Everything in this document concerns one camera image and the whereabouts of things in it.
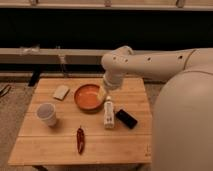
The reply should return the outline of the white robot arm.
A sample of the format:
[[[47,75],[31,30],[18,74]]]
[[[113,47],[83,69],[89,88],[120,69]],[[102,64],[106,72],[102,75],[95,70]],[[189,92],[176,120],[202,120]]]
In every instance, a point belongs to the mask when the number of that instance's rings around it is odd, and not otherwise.
[[[105,53],[104,88],[127,74],[162,80],[153,110],[151,171],[213,171],[213,48],[136,54]]]

